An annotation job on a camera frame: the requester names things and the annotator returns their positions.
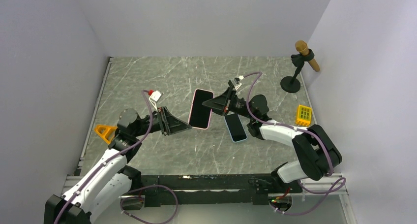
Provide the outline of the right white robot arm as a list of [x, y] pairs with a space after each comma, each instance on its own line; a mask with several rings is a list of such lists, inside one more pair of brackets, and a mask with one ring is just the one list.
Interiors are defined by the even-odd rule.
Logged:
[[221, 116], [233, 112], [249, 118], [247, 128], [251, 136], [294, 148], [297, 160], [279, 166], [275, 169], [277, 175], [271, 179], [271, 186], [277, 192], [284, 192], [296, 180], [318, 181], [342, 162], [340, 152], [320, 125], [295, 127], [273, 120], [268, 116], [268, 101], [264, 95], [255, 95], [246, 101], [228, 88], [202, 105]]

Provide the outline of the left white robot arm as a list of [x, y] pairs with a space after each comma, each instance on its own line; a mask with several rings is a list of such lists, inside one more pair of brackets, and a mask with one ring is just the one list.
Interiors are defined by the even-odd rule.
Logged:
[[92, 224], [119, 196], [136, 194], [141, 172], [127, 164], [152, 132], [171, 135], [191, 129], [163, 106], [141, 118], [125, 109], [109, 148], [91, 170], [64, 194], [52, 195], [45, 204], [45, 224]]

